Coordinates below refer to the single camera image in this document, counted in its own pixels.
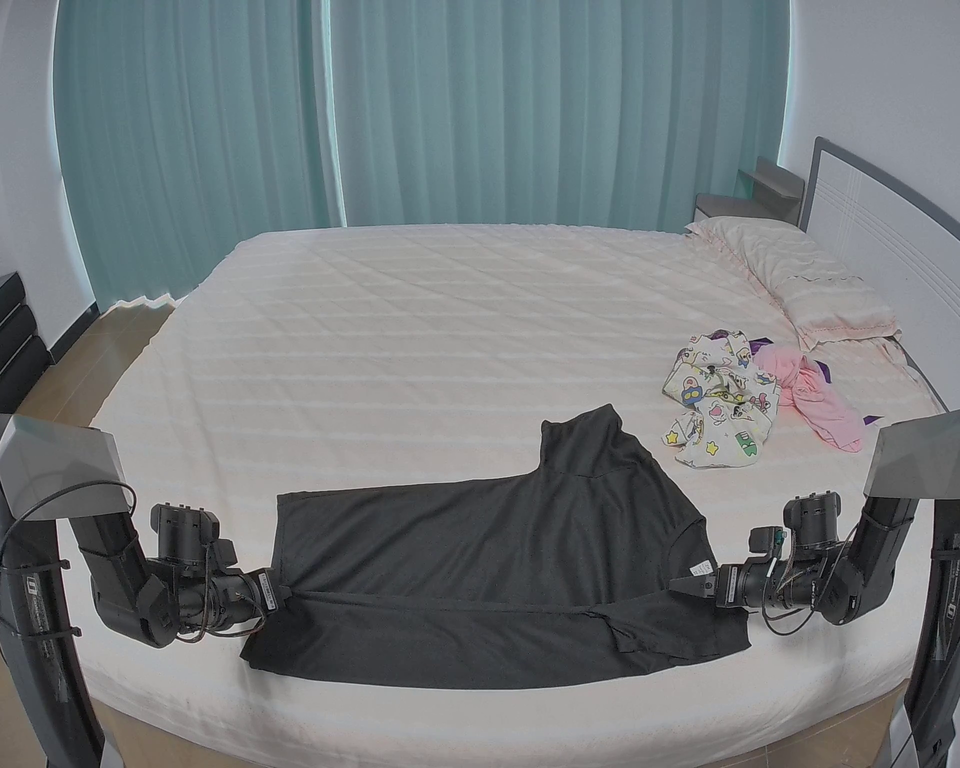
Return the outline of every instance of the curtain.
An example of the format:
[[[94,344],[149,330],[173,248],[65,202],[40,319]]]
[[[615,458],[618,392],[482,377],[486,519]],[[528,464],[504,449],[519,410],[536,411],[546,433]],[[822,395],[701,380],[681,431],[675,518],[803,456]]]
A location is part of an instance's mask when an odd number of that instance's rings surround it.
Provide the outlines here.
[[[777,157],[788,0],[331,0],[350,225],[679,231]]]
[[[309,2],[60,0],[57,140],[101,307],[183,296],[241,240],[331,223],[319,27]]]

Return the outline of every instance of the green cartoon character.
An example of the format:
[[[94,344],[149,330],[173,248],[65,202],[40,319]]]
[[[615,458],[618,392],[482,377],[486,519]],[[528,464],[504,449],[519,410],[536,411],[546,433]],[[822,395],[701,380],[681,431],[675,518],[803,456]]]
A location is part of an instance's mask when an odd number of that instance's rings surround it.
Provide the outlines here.
[[[756,443],[749,432],[737,432],[735,437],[744,453],[748,456],[756,456]]]

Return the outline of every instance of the white headboard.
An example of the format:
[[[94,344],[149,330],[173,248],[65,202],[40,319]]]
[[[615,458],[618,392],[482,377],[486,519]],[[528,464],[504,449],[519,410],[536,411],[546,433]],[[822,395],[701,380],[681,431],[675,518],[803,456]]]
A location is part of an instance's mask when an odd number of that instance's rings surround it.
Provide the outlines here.
[[[960,222],[818,137],[800,228],[893,307],[914,367],[960,408]]]

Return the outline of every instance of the tiled floor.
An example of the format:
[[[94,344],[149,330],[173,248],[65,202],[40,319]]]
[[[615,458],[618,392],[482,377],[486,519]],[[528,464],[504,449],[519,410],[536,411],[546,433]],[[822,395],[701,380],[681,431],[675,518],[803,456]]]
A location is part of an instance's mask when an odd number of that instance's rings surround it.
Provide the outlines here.
[[[19,413],[86,426],[172,307],[115,309],[97,322],[37,383]],[[900,688],[748,755],[704,768],[868,768]],[[127,768],[251,768],[95,703]],[[43,755],[0,664],[0,765],[40,768]]]

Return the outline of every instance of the mattress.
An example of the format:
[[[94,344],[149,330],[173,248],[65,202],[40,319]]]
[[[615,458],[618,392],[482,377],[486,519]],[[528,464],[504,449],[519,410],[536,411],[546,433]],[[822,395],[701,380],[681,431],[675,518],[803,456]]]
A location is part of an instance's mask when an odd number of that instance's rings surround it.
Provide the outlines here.
[[[156,502],[203,506],[245,569],[268,564],[279,493],[520,474],[540,422],[612,403],[707,517],[720,562],[794,495],[839,491],[855,524],[876,430],[937,407],[883,340],[817,348],[865,415],[847,454],[781,409],[762,459],[693,469],[660,434],[660,392],[695,333],[797,343],[743,267],[692,235],[601,228],[432,226],[262,234],[177,308],[94,424],[137,489],[148,556]],[[242,640],[155,650],[96,617],[66,572],[92,695],[192,741],[288,766],[696,766],[739,754],[899,683],[915,651],[932,530],[922,505],[886,604],[839,628],[815,618],[753,647],[639,678],[561,688],[438,690],[257,672]],[[82,562],[68,532],[65,556]]]

